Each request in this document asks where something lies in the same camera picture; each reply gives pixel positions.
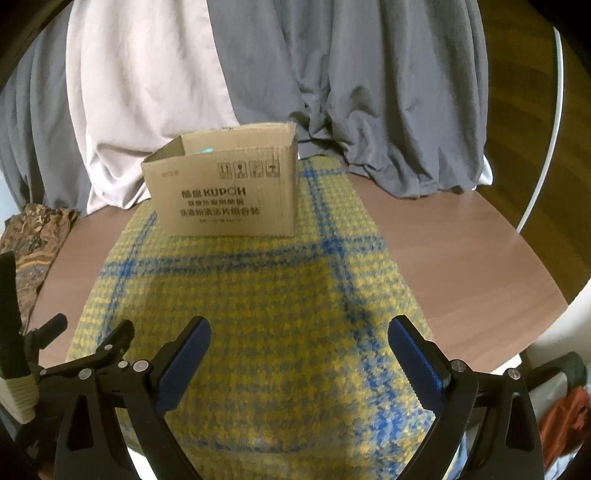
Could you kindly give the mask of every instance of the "patterned cloth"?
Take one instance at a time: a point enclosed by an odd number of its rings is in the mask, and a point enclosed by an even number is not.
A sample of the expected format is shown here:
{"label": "patterned cloth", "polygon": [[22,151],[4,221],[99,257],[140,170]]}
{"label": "patterned cloth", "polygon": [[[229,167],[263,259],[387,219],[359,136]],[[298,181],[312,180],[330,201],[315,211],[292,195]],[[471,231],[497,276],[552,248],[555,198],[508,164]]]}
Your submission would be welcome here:
{"label": "patterned cloth", "polygon": [[39,289],[78,215],[76,210],[28,203],[6,221],[0,254],[12,250],[17,260],[18,307],[25,332]]}
{"label": "patterned cloth", "polygon": [[387,341],[400,313],[431,338],[417,302],[339,162],[300,165],[295,238],[170,238],[143,203],[74,337],[70,358],[129,318],[134,361],[194,315],[210,321],[211,347],[166,416],[206,479],[395,478],[433,421]]}

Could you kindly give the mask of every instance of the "open cardboard box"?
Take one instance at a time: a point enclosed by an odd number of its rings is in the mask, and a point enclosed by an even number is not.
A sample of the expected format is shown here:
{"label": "open cardboard box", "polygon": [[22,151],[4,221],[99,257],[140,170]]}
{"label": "open cardboard box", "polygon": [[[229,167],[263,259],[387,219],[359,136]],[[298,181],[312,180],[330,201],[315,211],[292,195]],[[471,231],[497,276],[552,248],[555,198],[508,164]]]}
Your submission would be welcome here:
{"label": "open cardboard box", "polygon": [[169,235],[292,236],[297,137],[291,123],[181,135],[142,163]]}

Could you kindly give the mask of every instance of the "metal bolt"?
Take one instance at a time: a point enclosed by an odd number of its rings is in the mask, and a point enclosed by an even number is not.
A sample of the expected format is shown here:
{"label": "metal bolt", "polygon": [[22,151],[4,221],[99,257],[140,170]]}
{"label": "metal bolt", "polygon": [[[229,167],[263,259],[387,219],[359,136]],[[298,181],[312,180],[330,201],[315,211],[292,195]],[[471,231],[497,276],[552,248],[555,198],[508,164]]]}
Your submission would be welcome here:
{"label": "metal bolt", "polygon": [[150,366],[150,364],[148,363],[147,360],[138,360],[136,363],[134,363],[134,370],[136,372],[143,372],[145,371],[148,367]]}
{"label": "metal bolt", "polygon": [[83,368],[82,370],[80,370],[78,378],[80,378],[80,380],[86,380],[87,378],[90,378],[91,375],[92,370],[90,368]]}
{"label": "metal bolt", "polygon": [[510,368],[509,370],[507,370],[507,374],[513,379],[513,380],[519,380],[521,378],[521,374],[519,373],[519,370],[515,369],[515,368]]}
{"label": "metal bolt", "polygon": [[461,360],[452,360],[451,365],[456,372],[462,373],[466,371],[466,364]]}

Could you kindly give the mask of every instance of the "round wooden table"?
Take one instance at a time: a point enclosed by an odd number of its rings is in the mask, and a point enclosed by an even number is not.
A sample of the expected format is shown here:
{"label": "round wooden table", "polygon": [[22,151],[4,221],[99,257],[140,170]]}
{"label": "round wooden table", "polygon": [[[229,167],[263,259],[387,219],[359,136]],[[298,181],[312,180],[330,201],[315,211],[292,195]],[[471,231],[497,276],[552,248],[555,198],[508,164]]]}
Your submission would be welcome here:
{"label": "round wooden table", "polygon": [[[490,372],[566,309],[535,253],[480,194],[400,200],[349,177],[449,358]],[[64,361],[100,268],[133,212],[107,207],[70,233],[31,317],[32,327],[58,312],[69,319],[67,332],[42,351],[45,367]]]}

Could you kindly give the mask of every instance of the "gray fabric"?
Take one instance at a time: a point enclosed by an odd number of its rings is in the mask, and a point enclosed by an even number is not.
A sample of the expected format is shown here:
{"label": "gray fabric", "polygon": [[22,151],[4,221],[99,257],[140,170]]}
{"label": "gray fabric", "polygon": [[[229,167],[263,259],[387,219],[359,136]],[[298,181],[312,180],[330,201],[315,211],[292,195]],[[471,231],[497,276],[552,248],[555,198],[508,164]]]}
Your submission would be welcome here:
{"label": "gray fabric", "polygon": [[68,5],[34,40],[0,93],[0,168],[17,203],[76,208],[90,180],[66,93]]}
{"label": "gray fabric", "polygon": [[208,1],[242,124],[292,120],[300,155],[417,197],[483,168],[488,64],[476,0]]}

